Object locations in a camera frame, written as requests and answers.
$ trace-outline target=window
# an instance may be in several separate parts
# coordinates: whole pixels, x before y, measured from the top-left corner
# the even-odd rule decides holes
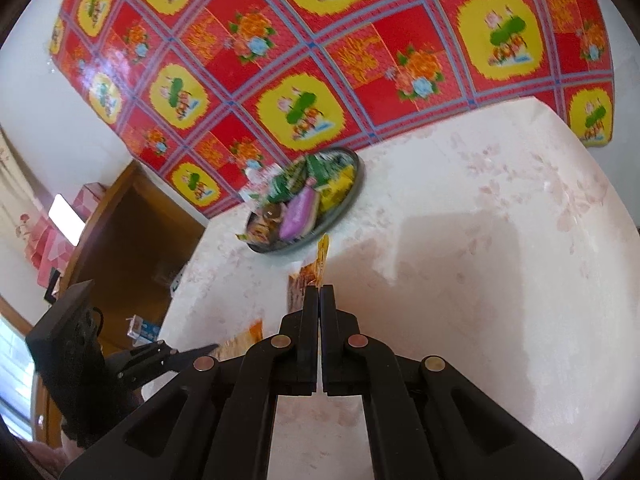
[[[33,360],[24,338],[0,316],[0,415],[9,430],[32,440]]]

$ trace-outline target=red patterned fabric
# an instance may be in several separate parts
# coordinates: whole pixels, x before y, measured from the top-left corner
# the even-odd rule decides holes
[[[534,95],[609,142],[596,0],[64,0],[54,62],[207,217],[245,170]]]

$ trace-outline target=black cable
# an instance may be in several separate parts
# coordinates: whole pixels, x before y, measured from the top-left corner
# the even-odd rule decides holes
[[[102,327],[104,326],[104,314],[102,313],[102,311],[94,306],[94,312],[97,312],[98,314],[100,314],[100,325],[98,325],[98,332],[95,335],[96,337],[98,337],[100,335],[100,332],[102,332]]]

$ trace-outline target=purple snack package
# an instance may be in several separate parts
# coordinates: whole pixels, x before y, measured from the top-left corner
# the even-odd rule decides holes
[[[290,241],[308,234],[316,225],[320,194],[312,187],[305,186],[289,205],[280,226],[280,238]]]

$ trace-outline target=screw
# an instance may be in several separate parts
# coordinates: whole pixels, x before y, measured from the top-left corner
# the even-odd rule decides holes
[[[206,372],[207,370],[211,370],[216,362],[213,360],[213,357],[209,357],[208,355],[198,357],[193,362],[193,367],[199,372]]]
[[[424,361],[424,367],[427,368],[427,370],[430,372],[441,372],[444,370],[444,367],[446,365],[447,364],[446,362],[444,362],[444,359],[442,357],[438,357],[437,355],[427,357],[427,359]]]
[[[278,334],[271,338],[271,346],[274,348],[286,348],[291,344],[291,339],[288,335]]]
[[[354,348],[364,348],[367,344],[369,344],[367,336],[362,334],[350,335],[347,341],[349,343],[349,346],[353,346]]]

